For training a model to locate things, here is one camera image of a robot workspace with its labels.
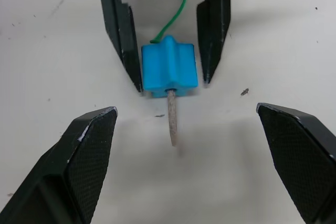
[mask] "green wire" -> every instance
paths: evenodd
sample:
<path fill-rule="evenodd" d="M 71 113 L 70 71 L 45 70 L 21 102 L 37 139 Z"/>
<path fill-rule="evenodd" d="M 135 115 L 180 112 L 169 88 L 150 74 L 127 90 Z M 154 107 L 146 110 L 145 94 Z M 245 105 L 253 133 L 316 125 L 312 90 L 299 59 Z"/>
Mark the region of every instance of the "green wire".
<path fill-rule="evenodd" d="M 156 43 L 160 43 L 160 40 L 162 39 L 164 33 L 166 32 L 166 30 L 175 22 L 175 20 L 179 17 L 179 15 L 181 14 L 184 6 L 185 6 L 185 2 L 186 0 L 182 1 L 181 6 L 179 7 L 179 9 L 177 10 L 177 13 L 172 17 L 172 19 L 162 28 L 162 30 L 156 35 L 156 37 L 154 39 L 152 39 L 150 41 L 150 43 L 156 44 Z"/>

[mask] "white surface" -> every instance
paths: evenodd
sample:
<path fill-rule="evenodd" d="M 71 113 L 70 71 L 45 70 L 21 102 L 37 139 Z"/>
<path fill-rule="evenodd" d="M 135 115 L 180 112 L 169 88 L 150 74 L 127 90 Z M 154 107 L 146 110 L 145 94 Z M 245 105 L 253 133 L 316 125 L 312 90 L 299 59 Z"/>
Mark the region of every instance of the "white surface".
<path fill-rule="evenodd" d="M 181 0 L 124 1 L 140 46 Z M 188 0 L 169 30 L 196 48 L 201 1 Z M 72 119 L 116 106 L 92 223 L 303 223 L 255 108 L 303 110 L 336 133 L 335 17 L 335 0 L 232 0 L 231 36 L 211 85 L 178 99 L 186 145 L 178 158 L 167 116 L 154 117 L 167 115 L 166 100 L 136 92 L 105 32 L 100 0 L 0 0 L 0 208 Z"/>

